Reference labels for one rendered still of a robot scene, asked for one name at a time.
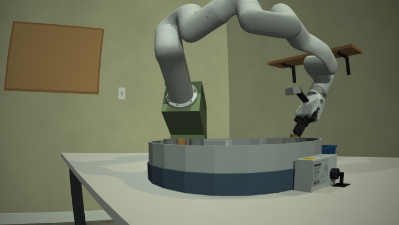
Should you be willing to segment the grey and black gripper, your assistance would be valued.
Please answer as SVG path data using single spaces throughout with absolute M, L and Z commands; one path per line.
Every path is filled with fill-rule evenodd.
M 306 97 L 309 101 L 301 102 L 294 119 L 297 124 L 293 129 L 293 133 L 299 137 L 301 137 L 309 123 L 317 122 L 319 120 L 325 105 L 324 97 L 314 90 L 308 91 Z

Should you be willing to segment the blue plastic crate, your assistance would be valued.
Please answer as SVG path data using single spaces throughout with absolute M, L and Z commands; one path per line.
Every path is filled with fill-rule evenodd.
M 337 145 L 322 145 L 322 154 L 336 154 Z

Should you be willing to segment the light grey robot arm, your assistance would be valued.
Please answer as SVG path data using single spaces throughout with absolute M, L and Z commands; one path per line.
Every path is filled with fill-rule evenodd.
M 314 90 L 326 99 L 337 71 L 336 58 L 323 41 L 306 30 L 288 5 L 278 3 L 265 11 L 257 0 L 213 0 L 202 8 L 195 4 L 179 7 L 155 29 L 155 57 L 168 90 L 166 99 L 170 106 L 186 108 L 198 96 L 190 80 L 182 39 L 188 43 L 197 42 L 234 15 L 244 31 L 286 38 L 293 48 L 312 54 L 303 61 L 306 72 L 314 80 L 309 91 Z

